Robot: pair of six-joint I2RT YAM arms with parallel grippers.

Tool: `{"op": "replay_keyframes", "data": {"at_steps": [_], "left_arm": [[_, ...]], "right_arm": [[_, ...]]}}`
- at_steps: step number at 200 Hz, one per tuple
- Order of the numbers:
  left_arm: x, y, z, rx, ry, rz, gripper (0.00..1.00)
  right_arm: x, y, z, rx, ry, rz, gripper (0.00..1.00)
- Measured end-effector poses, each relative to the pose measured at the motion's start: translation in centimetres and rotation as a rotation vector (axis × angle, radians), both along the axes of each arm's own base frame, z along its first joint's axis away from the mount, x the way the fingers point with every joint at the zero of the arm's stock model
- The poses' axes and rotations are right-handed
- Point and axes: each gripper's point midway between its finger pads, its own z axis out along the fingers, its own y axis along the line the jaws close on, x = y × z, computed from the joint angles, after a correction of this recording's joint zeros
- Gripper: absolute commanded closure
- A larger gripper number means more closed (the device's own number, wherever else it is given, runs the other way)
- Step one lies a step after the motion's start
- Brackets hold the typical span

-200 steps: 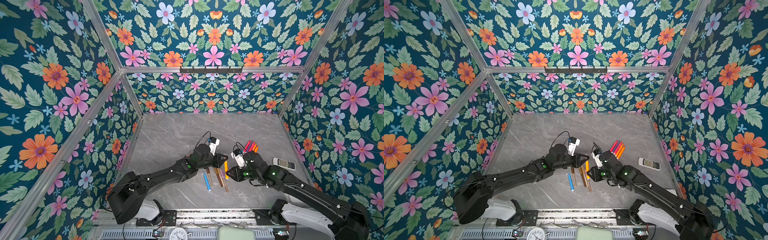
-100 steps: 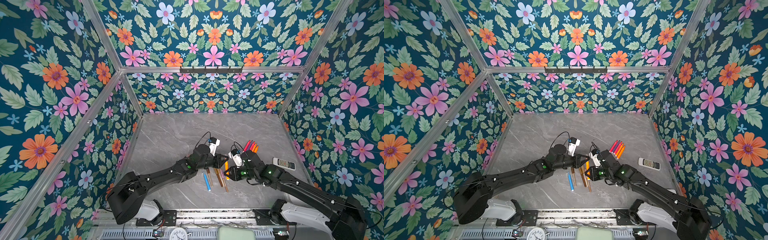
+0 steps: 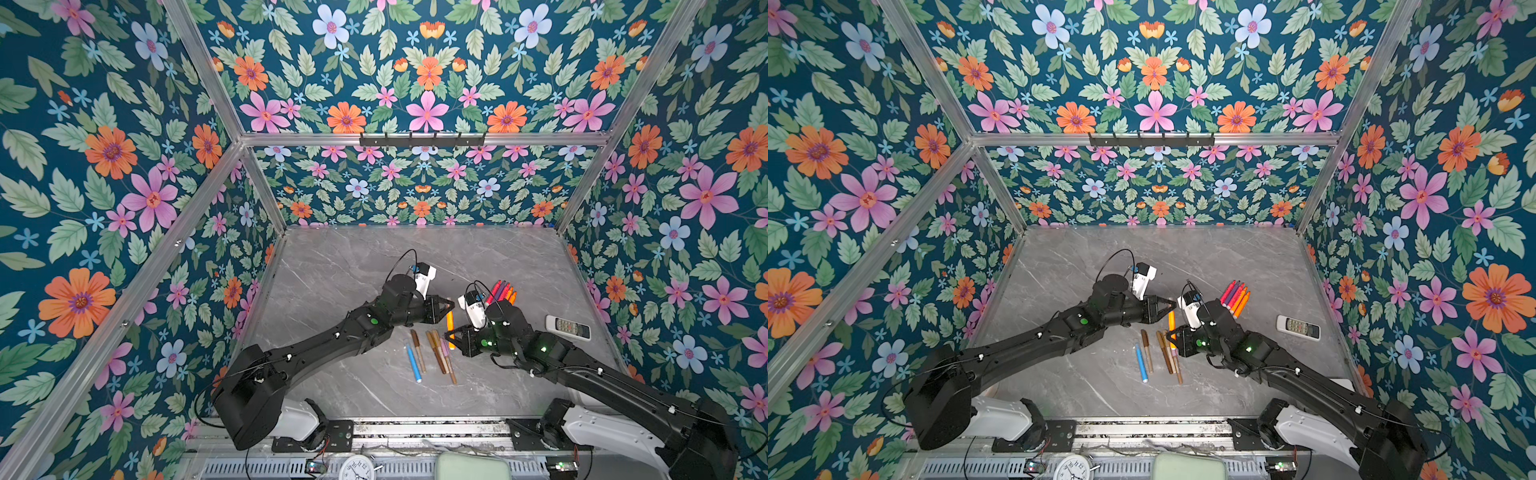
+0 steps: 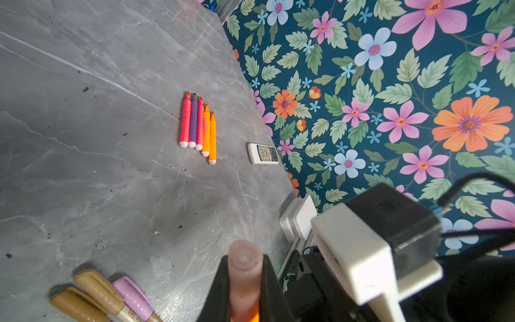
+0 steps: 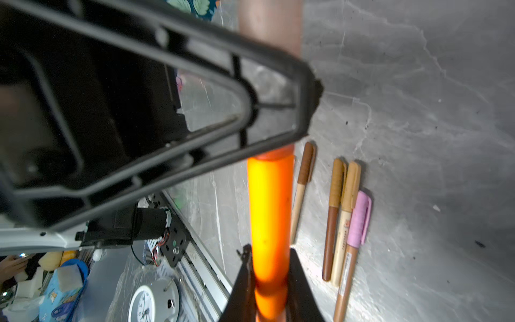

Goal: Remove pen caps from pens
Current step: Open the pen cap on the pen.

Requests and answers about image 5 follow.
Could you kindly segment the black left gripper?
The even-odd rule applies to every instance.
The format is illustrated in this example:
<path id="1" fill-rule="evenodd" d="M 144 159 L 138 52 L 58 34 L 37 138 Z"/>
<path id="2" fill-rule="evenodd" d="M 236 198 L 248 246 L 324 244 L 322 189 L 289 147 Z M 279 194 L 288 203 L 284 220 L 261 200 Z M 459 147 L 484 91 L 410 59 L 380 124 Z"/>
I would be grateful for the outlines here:
<path id="1" fill-rule="evenodd" d="M 294 143 L 323 86 L 216 1 L 2 1 L 1 213 L 63 230 Z"/>

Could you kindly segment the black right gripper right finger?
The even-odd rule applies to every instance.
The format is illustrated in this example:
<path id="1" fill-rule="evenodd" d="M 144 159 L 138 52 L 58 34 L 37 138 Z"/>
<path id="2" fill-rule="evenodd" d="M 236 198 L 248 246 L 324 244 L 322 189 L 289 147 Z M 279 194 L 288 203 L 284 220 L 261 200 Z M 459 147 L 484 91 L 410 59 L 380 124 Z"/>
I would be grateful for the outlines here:
<path id="1" fill-rule="evenodd" d="M 294 248 L 290 249 L 288 271 L 287 321 L 324 321 Z"/>

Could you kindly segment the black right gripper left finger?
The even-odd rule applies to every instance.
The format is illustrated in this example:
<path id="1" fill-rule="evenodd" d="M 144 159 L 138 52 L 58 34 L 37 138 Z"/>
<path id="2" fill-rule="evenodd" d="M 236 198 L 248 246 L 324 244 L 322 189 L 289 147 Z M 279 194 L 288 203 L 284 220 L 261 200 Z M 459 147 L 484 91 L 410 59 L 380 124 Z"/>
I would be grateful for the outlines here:
<path id="1" fill-rule="evenodd" d="M 256 321 L 256 279 L 253 271 L 252 246 L 245 245 L 239 255 L 240 271 L 219 322 Z"/>

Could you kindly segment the lilac cap brown marker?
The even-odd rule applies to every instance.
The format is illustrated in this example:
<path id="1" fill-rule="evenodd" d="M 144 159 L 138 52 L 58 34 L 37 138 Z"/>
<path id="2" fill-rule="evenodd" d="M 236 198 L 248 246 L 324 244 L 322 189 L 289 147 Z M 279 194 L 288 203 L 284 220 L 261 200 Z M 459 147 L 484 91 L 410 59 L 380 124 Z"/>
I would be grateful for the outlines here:
<path id="1" fill-rule="evenodd" d="M 355 267 L 358 261 L 359 248 L 366 242 L 366 236 L 370 224 L 371 208 L 371 198 L 365 192 L 359 191 L 354 211 L 351 216 L 350 230 L 345 249 L 343 274 L 335 305 L 335 312 L 333 314 L 334 322 L 342 322 L 345 320 Z"/>

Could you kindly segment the orange highlighter group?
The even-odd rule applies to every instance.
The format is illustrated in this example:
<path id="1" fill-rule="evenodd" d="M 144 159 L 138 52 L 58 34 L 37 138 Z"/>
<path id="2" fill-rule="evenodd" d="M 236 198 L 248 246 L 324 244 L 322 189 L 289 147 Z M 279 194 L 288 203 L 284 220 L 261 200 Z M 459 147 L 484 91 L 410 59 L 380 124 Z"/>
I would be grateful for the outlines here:
<path id="1" fill-rule="evenodd" d="M 284 321 L 290 264 L 294 146 L 248 160 L 256 321 Z"/>

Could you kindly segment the brown cap beige marker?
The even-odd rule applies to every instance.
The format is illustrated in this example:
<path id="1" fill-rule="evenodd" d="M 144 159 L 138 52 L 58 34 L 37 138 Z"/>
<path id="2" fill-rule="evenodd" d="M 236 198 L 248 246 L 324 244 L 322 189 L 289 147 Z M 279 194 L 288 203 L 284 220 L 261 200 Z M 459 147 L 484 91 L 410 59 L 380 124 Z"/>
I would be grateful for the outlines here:
<path id="1" fill-rule="evenodd" d="M 311 181 L 313 167 L 316 158 L 316 146 L 312 142 L 304 145 L 303 157 L 300 164 L 299 175 L 295 191 L 295 199 L 292 208 L 290 227 L 290 244 L 293 245 L 296 239 L 297 227 L 299 224 L 300 212 L 303 206 L 304 195 L 307 184 Z"/>

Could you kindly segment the tan beige marker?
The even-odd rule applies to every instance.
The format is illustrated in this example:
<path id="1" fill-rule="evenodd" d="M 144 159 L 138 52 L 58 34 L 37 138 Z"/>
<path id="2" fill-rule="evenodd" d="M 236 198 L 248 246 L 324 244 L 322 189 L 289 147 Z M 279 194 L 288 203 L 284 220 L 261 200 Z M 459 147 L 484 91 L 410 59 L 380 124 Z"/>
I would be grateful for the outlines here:
<path id="1" fill-rule="evenodd" d="M 339 215 L 339 226 L 337 231 L 337 239 L 335 244 L 335 253 L 333 259 L 331 284 L 338 287 L 341 282 L 344 264 L 344 252 L 347 237 L 350 231 L 350 223 L 361 180 L 362 167 L 356 161 L 350 162 L 347 167 L 345 183 L 343 185 L 343 194 L 341 197 L 341 211 Z"/>

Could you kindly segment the dark brown marker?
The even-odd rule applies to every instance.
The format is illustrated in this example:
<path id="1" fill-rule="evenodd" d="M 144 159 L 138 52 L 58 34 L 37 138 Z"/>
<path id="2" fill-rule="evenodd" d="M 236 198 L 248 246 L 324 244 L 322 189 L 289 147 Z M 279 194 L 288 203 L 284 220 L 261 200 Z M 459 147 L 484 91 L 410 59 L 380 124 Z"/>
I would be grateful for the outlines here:
<path id="1" fill-rule="evenodd" d="M 331 173 L 327 229 L 325 235 L 324 259 L 322 270 L 322 279 L 325 282 L 329 282 L 331 279 L 333 258 L 335 252 L 337 221 L 343 188 L 343 181 L 345 177 L 345 170 L 345 163 L 342 161 L 342 159 L 336 158 L 333 161 L 333 169 Z"/>

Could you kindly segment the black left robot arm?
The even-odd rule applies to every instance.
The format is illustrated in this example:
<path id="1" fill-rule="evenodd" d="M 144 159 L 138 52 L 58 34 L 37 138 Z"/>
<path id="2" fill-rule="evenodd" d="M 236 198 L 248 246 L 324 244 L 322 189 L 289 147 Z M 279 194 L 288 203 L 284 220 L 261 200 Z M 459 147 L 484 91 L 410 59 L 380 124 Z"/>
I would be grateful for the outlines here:
<path id="1" fill-rule="evenodd" d="M 2 1 L 1 211 L 80 247 L 193 236 L 162 189 L 248 161 L 252 241 L 220 321 L 322 321 L 290 247 L 294 144 L 323 87 L 301 59 L 301 1 Z"/>

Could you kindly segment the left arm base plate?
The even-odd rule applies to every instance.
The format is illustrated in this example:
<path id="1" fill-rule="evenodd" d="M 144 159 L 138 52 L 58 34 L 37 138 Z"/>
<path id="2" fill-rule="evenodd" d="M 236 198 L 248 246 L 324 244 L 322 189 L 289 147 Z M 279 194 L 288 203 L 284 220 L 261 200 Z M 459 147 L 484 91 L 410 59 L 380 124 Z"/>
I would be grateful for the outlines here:
<path id="1" fill-rule="evenodd" d="M 190 233 L 186 229 L 178 213 L 168 202 L 165 196 L 160 193 L 152 201 L 154 208 L 165 210 L 168 223 L 164 235 L 151 248 L 154 261 L 158 258 L 165 258 L 171 268 L 175 268 L 186 254 L 190 243 Z"/>

